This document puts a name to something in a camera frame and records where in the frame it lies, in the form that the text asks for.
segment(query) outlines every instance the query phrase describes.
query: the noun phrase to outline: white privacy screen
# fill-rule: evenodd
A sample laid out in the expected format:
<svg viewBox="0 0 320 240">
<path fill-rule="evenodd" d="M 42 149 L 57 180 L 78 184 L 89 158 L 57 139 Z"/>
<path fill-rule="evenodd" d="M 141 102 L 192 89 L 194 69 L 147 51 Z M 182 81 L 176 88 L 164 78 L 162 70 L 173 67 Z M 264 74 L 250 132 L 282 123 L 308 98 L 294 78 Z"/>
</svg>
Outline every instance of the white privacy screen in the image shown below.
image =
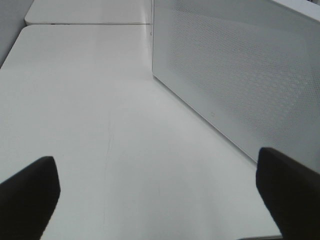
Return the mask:
<svg viewBox="0 0 320 240">
<path fill-rule="evenodd" d="M 318 21 L 271 0 L 155 0 L 153 34 L 153 74 L 252 159 L 273 147 L 320 172 Z"/>
</svg>

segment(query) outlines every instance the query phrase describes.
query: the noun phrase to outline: white desk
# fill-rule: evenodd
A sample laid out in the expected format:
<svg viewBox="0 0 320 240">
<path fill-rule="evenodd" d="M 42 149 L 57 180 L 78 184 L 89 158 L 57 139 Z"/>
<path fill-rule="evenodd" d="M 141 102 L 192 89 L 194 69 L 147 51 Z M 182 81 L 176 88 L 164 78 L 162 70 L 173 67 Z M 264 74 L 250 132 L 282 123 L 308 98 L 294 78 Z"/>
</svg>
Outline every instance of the white desk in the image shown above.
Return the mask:
<svg viewBox="0 0 320 240">
<path fill-rule="evenodd" d="M 34 0 L 25 16 L 33 24 L 150 24 L 151 0 Z"/>
<path fill-rule="evenodd" d="M 0 182 L 55 157 L 44 240 L 276 235 L 256 166 L 153 79 L 146 26 L 34 25 L 0 70 Z"/>
</svg>

